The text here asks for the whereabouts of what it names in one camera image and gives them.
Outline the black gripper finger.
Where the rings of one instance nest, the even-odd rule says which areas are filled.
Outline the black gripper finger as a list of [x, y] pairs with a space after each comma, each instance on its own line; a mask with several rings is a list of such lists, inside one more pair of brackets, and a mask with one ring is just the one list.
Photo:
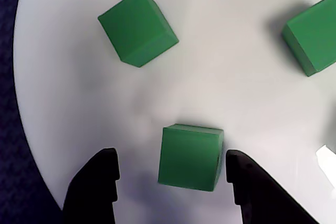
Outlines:
[[225, 157], [227, 182], [243, 223], [317, 223], [258, 163], [239, 150]]
[[120, 179], [115, 148], [97, 152], [71, 180], [62, 213], [64, 223], [115, 223], [113, 203]]

